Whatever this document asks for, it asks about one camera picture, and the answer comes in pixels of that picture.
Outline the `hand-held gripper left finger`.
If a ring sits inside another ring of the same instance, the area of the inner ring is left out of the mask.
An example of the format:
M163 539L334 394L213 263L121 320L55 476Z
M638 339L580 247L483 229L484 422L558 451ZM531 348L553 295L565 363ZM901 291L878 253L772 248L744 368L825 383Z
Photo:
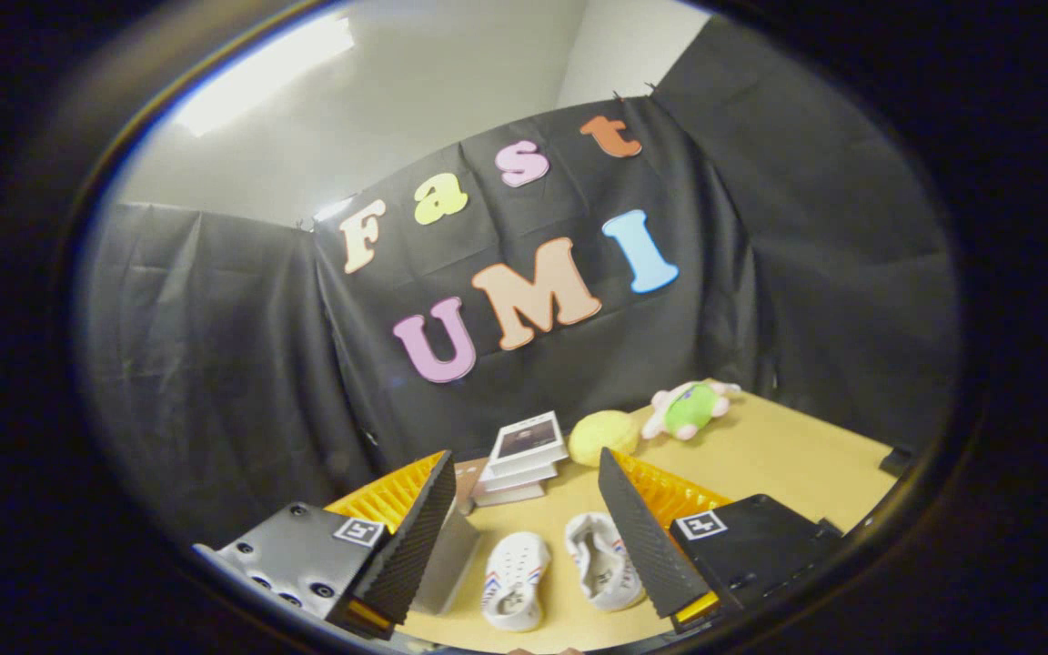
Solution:
M454 498L454 458L442 450L325 507L294 501L225 546L193 551L302 623L387 641L411 610Z

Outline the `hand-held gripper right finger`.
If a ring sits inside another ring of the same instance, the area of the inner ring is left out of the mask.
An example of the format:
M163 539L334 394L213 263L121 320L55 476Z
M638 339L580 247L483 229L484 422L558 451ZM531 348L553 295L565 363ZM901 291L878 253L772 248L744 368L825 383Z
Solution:
M604 447L601 498L658 617L676 631L725 619L807 577L843 531L766 494L728 501Z

